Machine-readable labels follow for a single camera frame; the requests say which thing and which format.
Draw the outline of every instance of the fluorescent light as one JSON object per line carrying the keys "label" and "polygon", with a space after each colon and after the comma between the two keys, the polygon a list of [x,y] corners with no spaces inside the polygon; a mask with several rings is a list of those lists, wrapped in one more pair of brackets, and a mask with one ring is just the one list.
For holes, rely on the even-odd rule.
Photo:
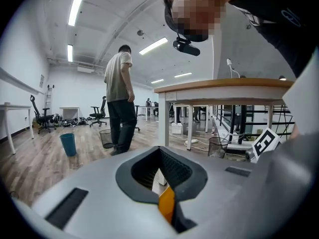
{"label": "fluorescent light", "polygon": [[154,84],[154,83],[157,83],[157,82],[162,82],[164,79],[161,79],[161,80],[157,80],[157,81],[153,81],[153,82],[151,82],[152,84]]}
{"label": "fluorescent light", "polygon": [[70,26],[75,26],[75,20],[78,14],[78,10],[80,8],[81,1],[82,0],[73,0],[72,8],[70,11],[69,23],[68,23]]}
{"label": "fluorescent light", "polygon": [[73,45],[68,45],[68,61],[73,62]]}
{"label": "fluorescent light", "polygon": [[151,44],[149,47],[146,47],[144,50],[140,51],[141,55],[144,55],[145,53],[155,49],[156,47],[159,47],[160,45],[164,44],[168,42],[168,40],[166,39],[166,37],[162,38],[161,40],[158,40],[157,42]]}
{"label": "fluorescent light", "polygon": [[186,73],[186,74],[180,74],[180,75],[175,75],[175,78],[181,77],[181,76],[186,76],[186,75],[190,75],[191,73]]}

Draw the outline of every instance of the black mesh trash bin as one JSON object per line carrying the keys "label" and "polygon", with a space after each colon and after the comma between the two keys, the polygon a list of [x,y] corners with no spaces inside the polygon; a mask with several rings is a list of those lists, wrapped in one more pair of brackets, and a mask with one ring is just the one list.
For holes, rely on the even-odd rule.
{"label": "black mesh trash bin", "polygon": [[208,156],[224,158],[228,146],[228,140],[220,137],[209,139]]}
{"label": "black mesh trash bin", "polygon": [[101,136],[102,145],[105,149],[109,149],[113,147],[110,129],[100,131],[100,136]]}

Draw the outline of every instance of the white container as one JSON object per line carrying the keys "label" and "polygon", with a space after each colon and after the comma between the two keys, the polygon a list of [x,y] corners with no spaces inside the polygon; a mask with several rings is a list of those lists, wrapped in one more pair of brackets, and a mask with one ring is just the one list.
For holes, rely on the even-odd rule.
{"label": "white container", "polygon": [[172,134],[183,134],[183,125],[181,123],[172,123],[171,124],[171,133]]}

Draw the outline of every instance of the white table leg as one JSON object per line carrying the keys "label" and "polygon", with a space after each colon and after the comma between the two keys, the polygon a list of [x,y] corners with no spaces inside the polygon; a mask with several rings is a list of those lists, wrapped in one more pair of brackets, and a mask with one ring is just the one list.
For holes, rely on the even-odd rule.
{"label": "white table leg", "polygon": [[193,106],[190,105],[188,106],[188,137],[187,137],[187,149],[190,150],[190,145],[191,145],[191,134],[193,131]]}
{"label": "white table leg", "polygon": [[5,109],[4,110],[4,124],[5,124],[5,132],[6,132],[6,135],[8,137],[8,141],[9,141],[9,145],[10,145],[10,148],[11,148],[11,152],[13,155],[15,155],[15,149],[14,149],[14,145],[13,145],[13,142],[12,142],[12,137],[11,137],[11,134],[9,132],[9,124],[8,124],[8,110]]}
{"label": "white table leg", "polygon": [[169,145],[169,103],[166,102],[165,93],[159,94],[159,141],[158,145]]}
{"label": "white table leg", "polygon": [[31,138],[34,139],[32,122],[31,122],[31,109],[28,109],[28,116],[29,116],[29,126],[30,126]]}
{"label": "white table leg", "polygon": [[268,121],[267,121],[267,127],[271,129],[271,126],[273,124],[273,111],[274,106],[268,106]]}
{"label": "white table leg", "polygon": [[174,123],[177,123],[177,107],[174,106]]}
{"label": "white table leg", "polygon": [[205,117],[206,117],[206,125],[205,125],[205,132],[208,132],[208,118],[209,118],[209,113],[208,113],[208,109],[209,106],[206,106],[206,113],[205,113]]}

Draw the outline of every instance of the black shirt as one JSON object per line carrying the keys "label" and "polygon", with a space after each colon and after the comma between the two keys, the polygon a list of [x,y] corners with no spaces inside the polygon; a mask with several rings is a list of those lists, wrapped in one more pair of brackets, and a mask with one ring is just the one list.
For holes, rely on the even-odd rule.
{"label": "black shirt", "polygon": [[296,77],[319,44],[316,0],[232,0],[282,54]]}

